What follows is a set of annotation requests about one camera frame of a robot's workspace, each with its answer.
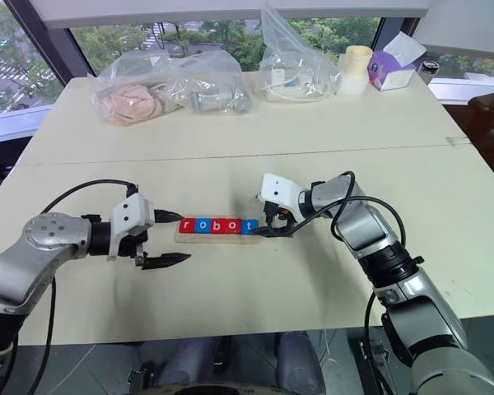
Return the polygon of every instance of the tissue box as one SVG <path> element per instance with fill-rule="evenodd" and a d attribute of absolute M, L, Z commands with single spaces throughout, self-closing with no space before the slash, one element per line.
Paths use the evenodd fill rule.
<path fill-rule="evenodd" d="M 374 52 L 368 63 L 370 81 L 379 91 L 404 88 L 414 72 L 415 66 L 411 63 L 401 67 L 397 59 L 385 51 Z"/>

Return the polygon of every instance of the window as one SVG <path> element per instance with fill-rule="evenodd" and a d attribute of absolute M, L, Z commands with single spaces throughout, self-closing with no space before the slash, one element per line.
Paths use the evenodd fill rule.
<path fill-rule="evenodd" d="M 371 45 L 380 18 L 309 18 L 288 20 L 306 43 L 336 58 L 351 44 Z M 92 69 L 99 73 L 133 49 L 165 49 L 183 57 L 224 49 L 244 71 L 256 70 L 263 56 L 260 21 L 158 22 L 141 25 L 73 28 Z"/>
<path fill-rule="evenodd" d="M 435 52 L 427 52 L 424 59 L 434 60 L 439 63 L 437 77 L 440 78 L 466 78 L 494 81 L 494 59 Z"/>
<path fill-rule="evenodd" d="M 0 1 L 0 113 L 52 104 L 63 87 Z"/>

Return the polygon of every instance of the gray floor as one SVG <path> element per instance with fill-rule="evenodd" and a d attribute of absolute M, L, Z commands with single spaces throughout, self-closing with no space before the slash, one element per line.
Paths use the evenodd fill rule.
<path fill-rule="evenodd" d="M 465 320 L 470 350 L 494 374 L 494 317 Z M 328 395 L 363 394 L 357 367 L 347 343 L 347 330 L 309 331 L 324 373 Z M 382 328 L 373 328 L 373 338 L 389 343 Z M 215 380 L 274 385 L 276 358 L 273 334 L 234 337 L 231 367 Z M 177 341 L 145 342 L 141 345 L 53 346 L 48 367 L 37 393 L 110 394 L 128 393 L 127 377 L 132 368 L 153 360 L 165 363 Z M 42 347 L 19 348 L 16 366 L 4 394 L 26 393 L 35 377 Z M 409 392 L 409 369 L 394 355 L 389 367 L 398 394 Z"/>

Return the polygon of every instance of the plastic bag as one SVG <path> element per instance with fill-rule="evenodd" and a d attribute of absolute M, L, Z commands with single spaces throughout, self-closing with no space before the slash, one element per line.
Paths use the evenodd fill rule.
<path fill-rule="evenodd" d="M 240 65 L 225 51 L 171 58 L 166 51 L 124 53 L 90 78 L 90 100 L 105 119 L 129 125 L 179 107 L 250 110 Z"/>
<path fill-rule="evenodd" d="M 263 42 L 256 92 L 268 101 L 320 101 L 332 92 L 335 66 L 325 55 L 307 46 L 268 3 L 262 7 Z"/>

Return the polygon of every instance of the red letter block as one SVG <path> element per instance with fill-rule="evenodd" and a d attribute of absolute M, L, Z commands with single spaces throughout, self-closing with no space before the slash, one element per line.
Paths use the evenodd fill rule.
<path fill-rule="evenodd" d="M 225 233 L 225 228 L 227 225 L 227 220 L 223 218 L 214 218 L 212 220 L 211 233 Z"/>
<path fill-rule="evenodd" d="M 195 229 L 196 229 L 195 218 L 185 218 L 179 223 L 180 233 L 194 233 Z"/>
<path fill-rule="evenodd" d="M 225 233 L 241 233 L 241 220 L 224 220 L 226 223 Z"/>

